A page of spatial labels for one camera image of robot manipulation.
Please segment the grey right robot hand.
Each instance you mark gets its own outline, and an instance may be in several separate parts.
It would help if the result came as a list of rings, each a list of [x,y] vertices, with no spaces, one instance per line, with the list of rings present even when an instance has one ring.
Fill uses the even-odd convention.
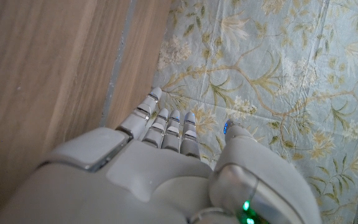
[[[0,223],[321,223],[293,165],[235,120],[214,167],[193,113],[162,109],[154,88],[115,129],[50,152],[0,211]]]

